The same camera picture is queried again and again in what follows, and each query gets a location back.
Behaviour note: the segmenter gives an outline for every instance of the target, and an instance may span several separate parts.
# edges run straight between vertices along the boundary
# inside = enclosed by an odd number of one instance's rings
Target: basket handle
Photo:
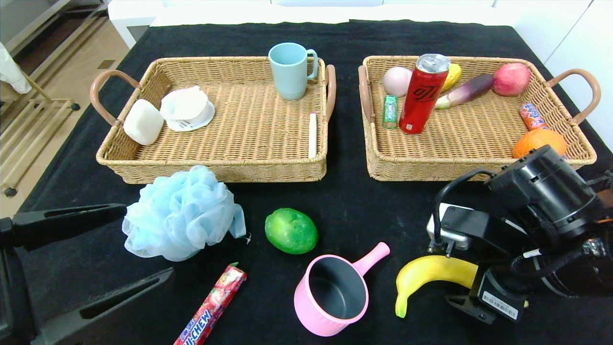
[[[585,118],[588,115],[590,115],[590,113],[594,110],[594,108],[600,102],[600,96],[601,96],[600,84],[598,83],[596,78],[592,75],[592,73],[589,73],[585,69],[575,68],[575,69],[569,69],[566,72],[562,72],[559,76],[548,81],[547,85],[549,87],[553,87],[554,85],[558,84],[562,79],[570,76],[571,74],[579,74],[585,79],[585,81],[592,88],[592,101],[590,102],[590,104],[588,104],[588,106],[582,112],[578,113],[572,119],[574,123],[580,124],[581,122],[583,122],[583,120],[585,120]]]
[[[112,76],[121,77],[123,80],[127,81],[134,88],[140,87],[139,82],[137,82],[132,77],[125,74],[124,72],[118,71],[116,69],[109,69],[108,71],[104,71],[100,73],[94,79],[94,82],[91,83],[91,88],[89,88],[89,100],[91,101],[91,105],[94,106],[94,109],[98,111],[98,114],[100,114],[102,118],[104,118],[104,120],[106,120],[111,126],[115,125],[118,120],[115,117],[113,117],[113,115],[111,115],[106,109],[104,109],[104,107],[100,103],[100,98],[99,98],[98,93],[100,92],[100,89],[102,88],[104,83],[106,83],[107,80],[111,78]]]
[[[362,110],[366,120],[370,123],[375,122],[375,113],[373,113],[373,102],[370,99],[370,88],[368,87],[368,72],[366,66],[361,65],[357,68],[357,75],[360,81],[360,103],[362,103]]]
[[[326,122],[330,121],[334,104],[337,101],[337,69],[334,65],[329,64],[326,67],[326,75],[328,78],[328,102],[326,104]]]

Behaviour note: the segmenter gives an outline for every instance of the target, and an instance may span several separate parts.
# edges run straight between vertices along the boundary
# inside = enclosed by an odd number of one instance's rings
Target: yellow banana
[[[462,68],[457,63],[452,63],[449,65],[449,73],[447,73],[447,78],[445,78],[445,83],[443,84],[443,88],[441,92],[445,92],[449,90],[454,84],[460,79],[462,75]]]
[[[444,255],[428,255],[407,263],[396,277],[396,316],[405,317],[408,298],[431,281],[449,281],[468,289],[473,285],[477,265]]]

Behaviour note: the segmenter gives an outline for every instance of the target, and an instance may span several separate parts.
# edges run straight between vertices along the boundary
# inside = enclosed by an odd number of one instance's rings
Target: red candy wrapper
[[[247,274],[228,265],[206,299],[189,321],[174,345],[201,345],[207,339],[215,322],[226,309],[240,284],[247,279]]]
[[[524,105],[519,108],[519,115],[522,117],[522,120],[524,120],[526,127],[528,127],[528,131],[537,128],[549,129],[545,120],[536,109],[536,106],[532,103],[524,103]]]

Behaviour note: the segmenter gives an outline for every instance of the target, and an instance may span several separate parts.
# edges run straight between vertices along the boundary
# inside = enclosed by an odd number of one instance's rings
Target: wicker basket
[[[275,90],[264,56],[163,58],[152,62],[140,83],[111,70],[91,87],[92,105],[111,124],[96,160],[129,184],[151,183],[194,165],[209,167],[224,182],[307,182],[326,174],[328,121],[336,98],[334,66],[309,80],[306,93],[286,101]],[[309,70],[313,59],[309,59]],[[98,91],[110,76],[135,90],[115,120],[100,104]],[[171,91],[198,85],[215,105],[205,127],[175,132],[166,124],[156,142],[142,146],[126,135],[123,120],[137,99],[157,108]],[[317,154],[308,158],[310,113],[317,112]]]
[[[600,87],[587,71],[573,69],[545,81],[533,64],[507,58],[451,57],[461,65],[457,85],[483,74],[494,73],[507,63],[523,63],[530,68],[530,86],[519,96],[502,97],[489,91],[468,103],[436,110],[424,132],[408,135],[400,129],[381,125],[383,75],[394,66],[412,69],[418,56],[369,56],[359,67],[360,100],[368,173],[381,181],[453,180],[474,168],[496,171],[515,161],[511,156],[517,140],[527,132],[519,107],[532,102],[547,124],[562,134],[568,144],[568,163],[575,169],[596,161],[596,152],[577,125],[600,100]],[[592,103],[573,119],[551,86],[570,74],[580,74],[593,90]],[[405,98],[398,99],[398,109]]]

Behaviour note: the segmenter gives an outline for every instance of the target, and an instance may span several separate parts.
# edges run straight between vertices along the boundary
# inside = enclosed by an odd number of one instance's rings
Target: red apple
[[[515,96],[524,92],[530,83],[530,70],[523,63],[509,63],[494,74],[492,89],[501,96]]]

